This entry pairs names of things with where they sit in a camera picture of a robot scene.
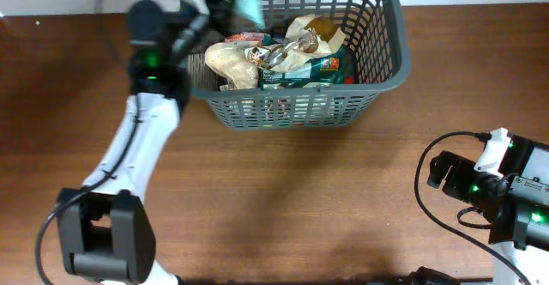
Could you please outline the brown wrapper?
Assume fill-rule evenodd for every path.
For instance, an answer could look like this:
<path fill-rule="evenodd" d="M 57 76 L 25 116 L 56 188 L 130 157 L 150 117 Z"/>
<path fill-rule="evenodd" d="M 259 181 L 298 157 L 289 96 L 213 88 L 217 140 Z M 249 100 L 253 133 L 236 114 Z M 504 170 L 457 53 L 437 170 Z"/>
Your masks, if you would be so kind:
<path fill-rule="evenodd" d="M 340 26 L 320 15 L 293 20 L 279 44 L 251 47 L 245 57 L 261 70 L 279 73 L 295 71 L 313 58 L 325 58 L 339 51 L 346 39 Z"/>
<path fill-rule="evenodd" d="M 205 51 L 205 64 L 227 81 L 220 86 L 221 91 L 258 87 L 258 68 L 247 59 L 244 51 L 260 44 L 260 41 L 222 42 Z"/>

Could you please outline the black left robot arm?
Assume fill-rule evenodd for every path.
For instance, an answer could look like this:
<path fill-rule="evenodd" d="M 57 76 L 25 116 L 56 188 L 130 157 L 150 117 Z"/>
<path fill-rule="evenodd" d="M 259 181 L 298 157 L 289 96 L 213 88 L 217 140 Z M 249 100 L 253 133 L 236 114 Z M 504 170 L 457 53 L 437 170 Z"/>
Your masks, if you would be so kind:
<path fill-rule="evenodd" d="M 98 284 L 179 284 L 156 258 L 144 208 L 148 182 L 190 100 L 189 55 L 215 30 L 225 33 L 242 0 L 178 0 L 175 12 L 153 0 L 126 14 L 134 52 L 130 93 L 118 131 L 78 189 L 65 188 L 47 218 L 57 224 L 63 267 Z"/>

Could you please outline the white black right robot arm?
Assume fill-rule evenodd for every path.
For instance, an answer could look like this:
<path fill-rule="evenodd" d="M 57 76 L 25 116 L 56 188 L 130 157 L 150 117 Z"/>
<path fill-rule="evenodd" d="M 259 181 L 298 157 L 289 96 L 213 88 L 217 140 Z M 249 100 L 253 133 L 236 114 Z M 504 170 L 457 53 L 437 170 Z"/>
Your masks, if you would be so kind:
<path fill-rule="evenodd" d="M 472 161 L 447 150 L 429 161 L 429 186 L 466 208 L 456 214 L 464 227 L 486 230 L 482 243 L 438 219 L 424 204 L 419 177 L 415 199 L 424 214 L 442 229 L 490 254 L 495 284 L 548 282 L 548 146 L 499 128 L 472 135 L 484 144 Z"/>

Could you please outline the grey plastic basket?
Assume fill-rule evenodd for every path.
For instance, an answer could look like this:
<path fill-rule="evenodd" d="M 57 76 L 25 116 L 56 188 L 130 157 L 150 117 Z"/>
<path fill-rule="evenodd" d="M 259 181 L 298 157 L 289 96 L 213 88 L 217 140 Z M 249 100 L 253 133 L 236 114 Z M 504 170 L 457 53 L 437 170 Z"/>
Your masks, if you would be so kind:
<path fill-rule="evenodd" d="M 237 130 L 343 126 L 382 92 L 404 83 L 411 70 L 400 0 L 261 0 L 268 33 L 283 35 L 301 15 L 320 15 L 341 27 L 351 59 L 352 84 L 328 87 L 220 91 L 221 78 L 206 64 L 204 45 L 190 55 L 192 93 Z"/>

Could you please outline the green white snack bag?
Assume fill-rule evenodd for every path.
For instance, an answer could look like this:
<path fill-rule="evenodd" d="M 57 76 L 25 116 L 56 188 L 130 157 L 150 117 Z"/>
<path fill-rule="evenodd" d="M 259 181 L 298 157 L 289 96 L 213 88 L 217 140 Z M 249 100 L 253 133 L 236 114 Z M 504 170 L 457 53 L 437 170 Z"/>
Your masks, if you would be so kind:
<path fill-rule="evenodd" d="M 259 87 L 262 89 L 311 88 L 340 84 L 345 80 L 347 59 L 340 48 L 325 58 L 313 58 L 295 71 L 279 73 L 259 69 Z"/>

